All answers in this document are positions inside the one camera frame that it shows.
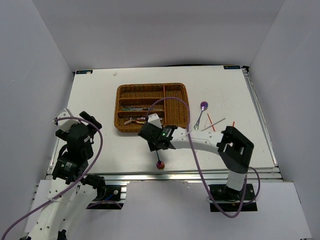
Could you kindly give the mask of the pink handled fork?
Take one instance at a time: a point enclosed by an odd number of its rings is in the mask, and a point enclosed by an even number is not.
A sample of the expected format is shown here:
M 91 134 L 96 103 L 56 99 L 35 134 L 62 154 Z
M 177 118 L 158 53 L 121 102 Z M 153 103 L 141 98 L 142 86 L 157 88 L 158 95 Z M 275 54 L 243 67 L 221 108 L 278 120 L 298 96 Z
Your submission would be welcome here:
M 139 116 L 139 117 L 130 117 L 130 120 L 134 120 L 134 121 L 145 121 L 146 118 L 143 116 Z

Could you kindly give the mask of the iridescent round bowl spoon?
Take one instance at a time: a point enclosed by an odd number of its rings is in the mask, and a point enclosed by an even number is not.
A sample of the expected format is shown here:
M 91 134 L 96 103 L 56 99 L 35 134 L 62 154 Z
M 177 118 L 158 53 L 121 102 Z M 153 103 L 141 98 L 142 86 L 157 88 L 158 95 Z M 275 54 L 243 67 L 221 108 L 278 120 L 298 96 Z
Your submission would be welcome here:
M 157 163 L 156 163 L 156 168 L 158 170 L 163 170 L 165 168 L 165 163 L 163 161 L 160 160 L 160 156 L 158 151 L 156 150 L 156 155 L 157 155 Z

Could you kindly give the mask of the green handled table knife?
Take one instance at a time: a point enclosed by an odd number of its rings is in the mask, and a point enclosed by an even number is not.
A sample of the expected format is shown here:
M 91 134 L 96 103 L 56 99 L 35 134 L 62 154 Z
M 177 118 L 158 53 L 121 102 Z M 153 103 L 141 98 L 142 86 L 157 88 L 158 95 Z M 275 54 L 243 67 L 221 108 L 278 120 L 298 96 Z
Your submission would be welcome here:
M 123 107 L 122 108 L 122 111 L 133 111 L 133 112 L 147 111 L 147 110 L 148 110 L 147 108 L 143 108 L 143 107 Z

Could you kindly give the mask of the purple iridescent spoon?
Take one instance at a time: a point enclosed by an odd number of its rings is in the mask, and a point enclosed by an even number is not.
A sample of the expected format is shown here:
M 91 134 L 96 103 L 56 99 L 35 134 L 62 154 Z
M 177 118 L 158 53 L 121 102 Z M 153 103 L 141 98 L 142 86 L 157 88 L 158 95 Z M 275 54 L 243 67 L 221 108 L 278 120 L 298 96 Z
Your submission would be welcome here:
M 200 103 L 200 109 L 201 109 L 201 111 L 200 111 L 199 117 L 198 117 L 198 119 L 197 119 L 197 121 L 196 121 L 196 123 L 195 123 L 195 125 L 194 125 L 194 127 L 193 127 L 194 130 L 198 130 L 198 129 L 199 129 L 201 117 L 202 117 L 202 115 L 203 115 L 203 112 L 208 108 L 208 106 L 209 106 L 209 104 L 208 104 L 207 101 L 202 101 L 202 102 Z

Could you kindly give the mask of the silver patterned table knife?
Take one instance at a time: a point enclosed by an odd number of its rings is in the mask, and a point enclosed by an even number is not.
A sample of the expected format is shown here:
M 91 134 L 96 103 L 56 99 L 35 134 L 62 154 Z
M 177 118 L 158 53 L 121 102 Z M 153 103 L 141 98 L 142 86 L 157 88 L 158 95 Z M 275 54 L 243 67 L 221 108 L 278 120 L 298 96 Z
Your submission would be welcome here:
M 162 111 L 162 109 L 161 108 L 144 107 L 144 108 L 141 108 L 141 111 Z

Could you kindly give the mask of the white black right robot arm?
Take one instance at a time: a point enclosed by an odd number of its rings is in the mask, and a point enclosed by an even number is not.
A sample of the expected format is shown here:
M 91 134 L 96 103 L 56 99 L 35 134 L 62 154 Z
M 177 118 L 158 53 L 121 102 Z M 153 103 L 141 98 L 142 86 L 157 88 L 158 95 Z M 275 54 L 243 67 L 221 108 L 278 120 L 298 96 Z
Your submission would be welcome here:
M 243 195 L 254 144 L 235 127 L 227 126 L 222 132 L 188 132 L 175 125 L 159 128 L 145 123 L 138 135 L 147 141 L 150 151 L 191 149 L 220 156 L 228 169 L 226 195 L 233 200 Z

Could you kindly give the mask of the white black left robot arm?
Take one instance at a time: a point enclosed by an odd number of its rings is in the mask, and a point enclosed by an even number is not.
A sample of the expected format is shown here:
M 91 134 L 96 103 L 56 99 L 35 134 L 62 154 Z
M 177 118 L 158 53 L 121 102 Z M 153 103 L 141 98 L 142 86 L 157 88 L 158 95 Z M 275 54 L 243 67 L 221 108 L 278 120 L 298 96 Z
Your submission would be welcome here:
M 41 207 L 40 215 L 26 240 L 65 240 L 73 224 L 94 199 L 105 196 L 104 179 L 88 174 L 88 161 L 94 157 L 94 135 L 102 125 L 87 112 L 74 117 L 65 109 L 54 122 L 55 135 L 66 142 L 60 149 L 52 172 L 48 202 Z

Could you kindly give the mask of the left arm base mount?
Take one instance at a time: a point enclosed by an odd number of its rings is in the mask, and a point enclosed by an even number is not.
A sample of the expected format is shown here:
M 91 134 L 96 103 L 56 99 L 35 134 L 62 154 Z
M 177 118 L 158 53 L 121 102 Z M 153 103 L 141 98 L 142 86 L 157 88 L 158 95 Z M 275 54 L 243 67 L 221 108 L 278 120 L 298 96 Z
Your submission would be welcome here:
M 95 198 L 89 203 L 90 210 L 120 210 L 124 205 L 127 186 L 119 183 L 98 184 L 92 186 Z

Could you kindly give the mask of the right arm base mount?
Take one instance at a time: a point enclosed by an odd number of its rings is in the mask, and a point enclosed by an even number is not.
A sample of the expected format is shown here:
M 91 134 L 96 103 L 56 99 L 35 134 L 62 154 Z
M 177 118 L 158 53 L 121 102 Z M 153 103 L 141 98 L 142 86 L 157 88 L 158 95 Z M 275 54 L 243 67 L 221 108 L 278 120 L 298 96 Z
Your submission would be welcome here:
M 242 192 L 231 192 L 226 190 L 225 184 L 211 184 L 209 185 L 210 193 L 214 200 L 221 207 L 224 212 L 236 212 L 239 208 L 242 198 Z M 242 212 L 257 212 L 258 207 L 255 197 L 255 190 L 251 183 L 246 185 L 244 194 L 244 201 L 241 208 Z

